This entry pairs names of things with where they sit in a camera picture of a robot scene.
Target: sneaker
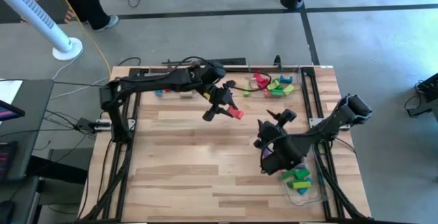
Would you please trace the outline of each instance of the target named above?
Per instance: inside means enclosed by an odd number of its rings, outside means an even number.
[[[106,26],[104,26],[103,28],[96,29],[95,32],[101,32],[104,29],[111,28],[111,27],[115,26],[118,23],[118,16],[117,15],[111,15],[109,17],[110,17],[109,18],[109,23]]]

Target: wooden tabletop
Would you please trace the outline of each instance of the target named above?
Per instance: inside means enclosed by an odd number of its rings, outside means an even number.
[[[114,67],[112,77],[128,73],[129,67],[118,66]],[[341,97],[335,71],[332,67],[318,66],[315,73],[324,115],[328,116]],[[225,80],[234,79],[244,88],[251,75],[228,73]],[[243,97],[239,90],[233,91],[238,108],[245,112],[242,120],[217,115],[212,122],[204,121],[202,115],[209,104],[199,95],[181,99],[178,93],[168,93],[162,98],[156,97],[154,92],[142,93],[122,221],[323,221],[323,199],[329,199],[336,216],[333,193],[329,189],[327,195],[322,196],[318,184],[314,183],[300,196],[284,186],[278,173],[272,176],[260,173],[260,150],[253,147],[253,142],[258,132],[257,119],[272,121],[266,109],[282,112],[289,108],[297,113],[297,118],[285,125],[289,133],[309,129],[300,78],[297,73],[283,75],[294,76],[296,91],[288,97],[263,98],[260,92]],[[311,85],[307,85],[316,117]],[[350,132],[341,132],[339,137],[352,145]],[[83,215],[96,203],[109,139],[109,132],[97,136]],[[105,164],[103,189],[107,185],[113,151],[114,144]],[[360,212],[369,216],[354,153],[335,142],[332,154],[341,189]],[[306,163],[313,182],[317,182],[311,152]],[[117,192],[110,216],[116,211]]]

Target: concrete floor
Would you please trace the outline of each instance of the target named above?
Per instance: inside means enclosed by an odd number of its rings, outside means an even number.
[[[362,5],[411,5],[438,0],[305,0],[308,8]],[[208,10],[281,8],[278,0],[142,0],[136,9],[125,0],[101,0],[110,14],[146,14]],[[373,108],[372,119],[355,127],[363,183],[375,219],[435,223],[438,219],[438,124],[431,114],[407,117],[405,101],[419,79],[438,72],[438,10],[309,14],[320,63],[333,65],[341,91],[359,94]],[[76,23],[61,25],[80,38],[83,55],[57,80],[92,83],[107,77],[106,67]],[[0,25],[0,77],[51,78],[61,66],[51,46],[24,24]],[[245,57],[251,64],[311,64],[299,14],[209,16],[123,20],[113,29],[91,33],[111,65],[138,56],[142,65],[204,58]],[[57,85],[54,95],[76,89]],[[50,102],[49,110],[95,119],[98,93],[93,87]],[[41,133],[36,147],[52,139],[51,148],[73,147],[79,135]],[[86,140],[81,147],[92,147]],[[47,156],[48,149],[35,154]],[[54,206],[66,212],[77,206]],[[74,219],[44,209],[40,223]]]

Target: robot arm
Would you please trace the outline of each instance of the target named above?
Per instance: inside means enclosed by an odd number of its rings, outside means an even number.
[[[225,76],[223,66],[217,62],[210,62],[205,67],[193,64],[186,69],[175,69],[167,75],[121,77],[111,81],[100,89],[101,109],[108,112],[112,122],[113,142],[132,142],[133,136],[126,119],[120,113],[120,106],[127,98],[137,92],[172,89],[175,92],[195,90],[206,98],[212,107],[206,111],[203,118],[211,121],[215,114],[225,114],[233,117],[220,105],[232,105],[231,87],[235,82],[229,81],[222,88],[215,85]]]
[[[303,134],[288,134],[283,126],[295,119],[296,114],[285,110],[282,114],[271,116],[278,121],[276,125],[269,121],[259,121],[258,139],[254,146],[262,153],[273,144],[272,153],[261,160],[262,173],[269,175],[280,169],[292,169],[302,162],[312,145],[321,141],[332,141],[343,125],[363,124],[371,117],[371,109],[357,95],[347,95],[339,101],[332,114],[321,123]]]

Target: red block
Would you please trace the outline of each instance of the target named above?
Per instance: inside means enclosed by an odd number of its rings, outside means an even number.
[[[264,90],[264,91],[263,91],[263,96],[264,96],[265,98],[269,98],[269,97],[271,96],[271,94],[269,93],[269,90]]]
[[[257,81],[257,87],[266,88],[269,84],[269,79],[263,78],[259,73],[254,73],[255,81]]]
[[[243,111],[234,109],[232,105],[230,105],[228,107],[227,111],[228,111],[228,113],[233,115],[233,117],[236,118],[236,119],[241,119],[244,116],[244,112]]]

